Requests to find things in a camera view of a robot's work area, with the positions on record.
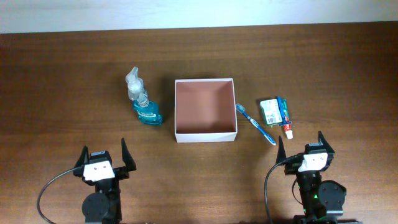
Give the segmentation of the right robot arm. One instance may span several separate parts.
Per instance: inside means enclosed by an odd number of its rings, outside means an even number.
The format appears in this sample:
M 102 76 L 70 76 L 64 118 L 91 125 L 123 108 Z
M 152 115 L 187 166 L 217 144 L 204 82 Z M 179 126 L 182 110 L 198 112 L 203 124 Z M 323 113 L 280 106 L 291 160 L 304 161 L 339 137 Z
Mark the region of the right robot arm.
M 294 223 L 337 223 L 343 215 L 346 188 L 334 180 L 323 180 L 335 151 L 327 143 L 322 132 L 318 142 L 305 145 L 305 150 L 287 157 L 282 138 L 279 138 L 277 166 L 284 166 L 285 175 L 296 176 L 299 186 L 303 215 L 295 215 Z

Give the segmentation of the blue mouthwash bottle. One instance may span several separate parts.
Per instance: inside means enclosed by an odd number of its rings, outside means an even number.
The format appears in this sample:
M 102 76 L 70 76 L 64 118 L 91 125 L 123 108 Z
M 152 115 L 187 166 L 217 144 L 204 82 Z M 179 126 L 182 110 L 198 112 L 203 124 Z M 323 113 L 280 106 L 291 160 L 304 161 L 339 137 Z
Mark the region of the blue mouthwash bottle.
M 158 104 L 148 99 L 146 94 L 140 93 L 137 100 L 133 102 L 132 107 L 137 113 L 140 122 L 153 126 L 163 123 L 163 117 L 160 114 Z

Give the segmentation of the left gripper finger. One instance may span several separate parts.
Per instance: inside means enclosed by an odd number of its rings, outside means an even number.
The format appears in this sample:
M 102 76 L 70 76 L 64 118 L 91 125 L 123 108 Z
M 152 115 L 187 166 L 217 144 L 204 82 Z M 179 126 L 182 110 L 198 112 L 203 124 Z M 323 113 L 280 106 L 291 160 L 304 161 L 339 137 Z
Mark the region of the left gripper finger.
M 132 158 L 127 148 L 124 138 L 121 139 L 121 151 L 122 151 L 122 160 L 125 163 L 127 170 L 128 171 L 136 170 L 136 163 L 134 162 L 134 159 Z
M 75 168 L 85 165 L 89 160 L 88 147 L 83 146 L 82 152 L 75 164 Z

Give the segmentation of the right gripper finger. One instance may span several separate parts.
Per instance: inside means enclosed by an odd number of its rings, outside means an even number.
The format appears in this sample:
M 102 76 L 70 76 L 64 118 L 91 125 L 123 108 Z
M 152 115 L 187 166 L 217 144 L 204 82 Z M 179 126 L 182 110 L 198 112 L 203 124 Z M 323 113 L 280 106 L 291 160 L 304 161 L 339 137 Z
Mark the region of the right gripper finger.
M 283 143 L 283 140 L 282 140 L 282 136 L 279 136 L 279 138 L 278 138 L 278 151 L 277 151 L 277 157 L 276 157 L 275 163 L 276 164 L 279 164 L 279 163 L 282 164 L 282 162 L 284 160 L 286 160 L 286 158 L 287 158 L 287 156 L 286 156 L 286 153 L 285 153 L 285 148 L 284 148 L 284 143 Z
M 335 151 L 329 145 L 329 143 L 326 141 L 326 139 L 321 131 L 318 132 L 318 140 L 319 140 L 319 143 L 322 143 L 322 146 L 325 148 L 325 150 L 328 154 L 335 154 Z

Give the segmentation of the blue white toothbrush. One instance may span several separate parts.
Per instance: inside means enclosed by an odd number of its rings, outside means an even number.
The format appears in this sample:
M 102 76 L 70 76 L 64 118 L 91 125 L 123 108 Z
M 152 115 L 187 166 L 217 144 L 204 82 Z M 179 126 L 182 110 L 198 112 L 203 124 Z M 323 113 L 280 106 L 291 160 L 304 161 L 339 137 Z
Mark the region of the blue white toothbrush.
M 260 125 L 258 124 L 258 122 L 253 119 L 252 117 L 250 117 L 245 110 L 245 107 L 242 106 L 239 103 L 236 103 L 236 111 L 241 113 L 273 146 L 276 145 L 275 140 L 267 133 L 265 132 Z

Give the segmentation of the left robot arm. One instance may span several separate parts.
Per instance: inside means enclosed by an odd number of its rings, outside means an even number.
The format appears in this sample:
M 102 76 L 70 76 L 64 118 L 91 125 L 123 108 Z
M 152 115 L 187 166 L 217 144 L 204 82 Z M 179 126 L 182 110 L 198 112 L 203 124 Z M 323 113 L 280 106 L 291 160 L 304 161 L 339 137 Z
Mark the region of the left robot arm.
M 121 140 L 121 154 L 124 165 L 114 168 L 108 151 L 89 153 L 85 146 L 75 164 L 73 175 L 95 188 L 82 203 L 85 223 L 120 223 L 121 190 L 119 182 L 129 178 L 136 170 L 136 163 L 128 151 L 126 142 Z

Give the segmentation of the green dental floss pack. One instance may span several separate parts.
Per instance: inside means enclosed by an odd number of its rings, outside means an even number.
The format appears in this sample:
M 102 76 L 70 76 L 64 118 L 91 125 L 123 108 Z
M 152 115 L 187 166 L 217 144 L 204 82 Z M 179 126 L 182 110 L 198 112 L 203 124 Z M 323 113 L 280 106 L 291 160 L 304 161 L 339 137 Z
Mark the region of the green dental floss pack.
M 266 126 L 282 124 L 282 116 L 277 99 L 263 100 L 260 102 Z

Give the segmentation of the clear spray bottle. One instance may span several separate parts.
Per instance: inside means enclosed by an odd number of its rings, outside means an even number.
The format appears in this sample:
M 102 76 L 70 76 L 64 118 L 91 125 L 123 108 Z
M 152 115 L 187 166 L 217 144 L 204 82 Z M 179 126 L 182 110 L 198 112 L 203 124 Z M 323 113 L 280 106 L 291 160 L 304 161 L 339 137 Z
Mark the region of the clear spray bottle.
M 128 97 L 131 101 L 137 100 L 137 97 L 141 93 L 148 95 L 143 79 L 138 77 L 138 71 L 138 67 L 133 67 L 133 69 L 126 75 L 125 78 L 128 89 Z

